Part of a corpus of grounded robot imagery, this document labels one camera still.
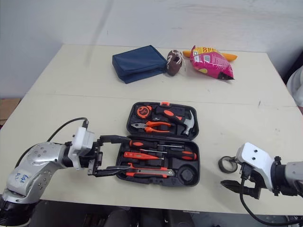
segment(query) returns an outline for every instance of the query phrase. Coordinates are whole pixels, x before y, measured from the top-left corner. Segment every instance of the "orange pliers handle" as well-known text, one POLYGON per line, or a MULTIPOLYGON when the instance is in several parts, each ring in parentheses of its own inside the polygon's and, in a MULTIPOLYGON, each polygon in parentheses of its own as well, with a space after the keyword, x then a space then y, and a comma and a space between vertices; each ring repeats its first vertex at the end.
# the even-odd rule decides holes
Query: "orange pliers handle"
POLYGON ((169 131, 161 131, 161 130, 156 130, 156 129, 153 129, 153 127, 155 127, 155 126, 160 126, 160 125, 166 125, 166 126, 171 126, 171 124, 170 123, 168 123, 168 122, 150 122, 150 121, 148 121, 147 123, 146 123, 146 128, 144 129, 146 132, 162 132, 162 133, 166 133, 166 132, 169 132, 169 131))

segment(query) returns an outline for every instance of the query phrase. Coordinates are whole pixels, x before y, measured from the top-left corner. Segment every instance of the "pink bag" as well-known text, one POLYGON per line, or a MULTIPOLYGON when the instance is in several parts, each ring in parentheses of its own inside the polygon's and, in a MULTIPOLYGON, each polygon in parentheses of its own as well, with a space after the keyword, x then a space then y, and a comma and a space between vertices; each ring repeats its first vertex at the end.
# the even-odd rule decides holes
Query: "pink bag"
POLYGON ((190 62, 194 68, 216 79, 234 79, 229 62, 214 48, 196 47, 191 49, 190 62))

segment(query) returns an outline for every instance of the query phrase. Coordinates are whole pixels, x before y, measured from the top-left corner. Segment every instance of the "black cable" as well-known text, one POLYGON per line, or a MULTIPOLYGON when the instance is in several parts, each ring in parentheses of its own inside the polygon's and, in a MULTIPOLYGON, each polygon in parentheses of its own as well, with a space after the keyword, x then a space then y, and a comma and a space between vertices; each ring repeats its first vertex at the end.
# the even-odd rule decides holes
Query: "black cable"
POLYGON ((66 123, 64 123, 63 125, 61 125, 52 135, 51 135, 51 137, 46 141, 46 142, 49 142, 49 141, 51 141, 52 140, 52 138, 64 127, 64 126, 66 126, 67 124, 69 124, 69 123, 72 123, 72 122, 75 122, 75 121, 79 121, 79 120, 84 120, 84 122, 83 122, 83 127, 85 127, 85 128, 87 128, 87 126, 88 126, 88 120, 87 120, 87 118, 86 117, 78 117, 78 118, 74 118, 74 119, 72 119, 72 120, 70 120, 70 121, 68 121, 68 122, 66 122, 66 123))
POLYGON ((281 223, 271 223, 271 222, 266 222, 263 221, 261 219, 259 219, 246 205, 246 203, 244 202, 243 199, 243 192, 244 192, 244 182, 245 179, 242 178, 241 180, 241 188, 240 188, 240 200, 241 203, 243 205, 243 207, 245 208, 245 210, 258 222, 262 223, 263 225, 268 225, 268 226, 287 226, 287 225, 292 225, 292 224, 300 224, 303 223, 303 219, 301 220, 293 220, 293 221, 286 221, 286 222, 281 222, 281 223))
MULTIPOLYGON (((68 121, 68 122, 66 122, 66 123, 64 123, 63 125, 61 125, 52 135, 51 135, 51 137, 47 140, 47 142, 49 142, 49 141, 51 141, 51 139, 64 127, 64 126, 66 126, 67 124, 69 124, 69 123, 72 123, 72 122, 75 122, 75 121, 79 121, 79 120, 84 120, 84 122, 83 122, 83 124, 82 124, 82 127, 85 127, 85 128, 87 128, 88 127, 88 124, 89 124, 89 121, 87 120, 87 118, 86 117, 78 117, 78 118, 74 118, 74 119, 72 119, 72 120, 70 120, 70 121, 68 121)), ((20 162, 21 162, 21 160, 23 159, 23 157, 25 156, 25 154, 32 148, 33 146, 31 146, 29 149, 27 149, 22 155, 21 155, 21 157, 18 159, 18 161, 17 161, 17 163, 16 163, 16 166, 15 166, 15 168, 17 167, 17 166, 19 166, 19 164, 20 164, 20 162)))

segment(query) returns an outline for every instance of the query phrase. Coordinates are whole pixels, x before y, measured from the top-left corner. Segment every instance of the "white wall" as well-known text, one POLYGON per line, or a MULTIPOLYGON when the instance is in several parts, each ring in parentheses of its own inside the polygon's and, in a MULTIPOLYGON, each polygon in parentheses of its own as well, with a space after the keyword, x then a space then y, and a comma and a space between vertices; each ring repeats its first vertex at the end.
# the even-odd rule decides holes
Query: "white wall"
POLYGON ((303 49, 302 0, 0 0, 0 8, 1 97, 23 96, 61 44, 261 51, 281 75, 303 49))

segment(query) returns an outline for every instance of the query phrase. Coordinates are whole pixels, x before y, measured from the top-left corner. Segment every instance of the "white cloth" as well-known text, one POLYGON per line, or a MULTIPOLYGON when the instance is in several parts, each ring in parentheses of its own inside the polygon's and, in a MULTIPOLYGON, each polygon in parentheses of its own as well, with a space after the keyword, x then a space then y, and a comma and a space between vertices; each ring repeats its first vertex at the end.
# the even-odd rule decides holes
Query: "white cloth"
POLYGON ((287 82, 287 89, 299 107, 303 107, 303 66, 287 82))

